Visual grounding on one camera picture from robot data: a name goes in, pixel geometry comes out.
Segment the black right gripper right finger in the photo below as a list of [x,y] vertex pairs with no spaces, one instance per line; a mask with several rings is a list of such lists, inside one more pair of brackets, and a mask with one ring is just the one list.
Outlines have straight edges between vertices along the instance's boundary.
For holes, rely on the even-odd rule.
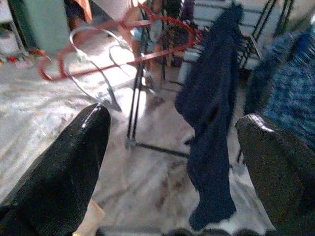
[[293,132],[258,114],[236,122],[257,196],[280,236],[315,234],[315,153]]

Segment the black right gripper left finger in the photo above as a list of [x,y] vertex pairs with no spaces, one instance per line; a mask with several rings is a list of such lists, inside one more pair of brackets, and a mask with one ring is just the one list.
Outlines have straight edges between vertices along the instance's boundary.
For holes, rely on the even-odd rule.
[[94,192],[110,126],[103,105],[81,110],[1,202],[1,235],[72,235]]

